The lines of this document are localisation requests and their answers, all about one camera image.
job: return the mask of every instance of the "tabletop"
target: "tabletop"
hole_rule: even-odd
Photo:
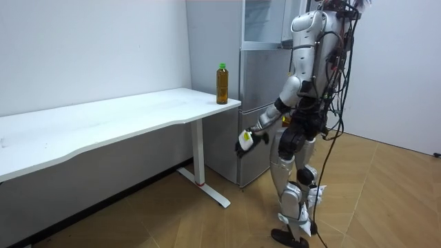
[[[240,106],[178,88],[0,117],[0,182],[82,152]]]

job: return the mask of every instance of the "plastic bottle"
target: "plastic bottle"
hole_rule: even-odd
[[[228,101],[228,71],[225,69],[225,63],[219,64],[219,70],[216,73],[216,103],[227,104]]]

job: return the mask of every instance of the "glass cabinet door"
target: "glass cabinet door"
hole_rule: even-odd
[[[282,40],[290,37],[292,19],[301,13],[301,8],[306,10],[306,3],[307,0],[243,0],[242,50],[280,47]]]

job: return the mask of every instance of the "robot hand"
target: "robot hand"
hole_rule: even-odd
[[[242,158],[245,154],[253,150],[262,140],[266,145],[269,143],[268,133],[265,132],[261,135],[257,135],[255,132],[251,131],[250,128],[243,130],[236,142],[235,150],[237,156]]]

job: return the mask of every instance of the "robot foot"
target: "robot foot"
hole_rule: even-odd
[[[316,235],[318,233],[317,224],[311,220],[311,235]]]
[[[282,245],[292,248],[309,248],[309,243],[304,238],[296,241],[290,231],[283,231],[280,229],[271,230],[271,237]]]

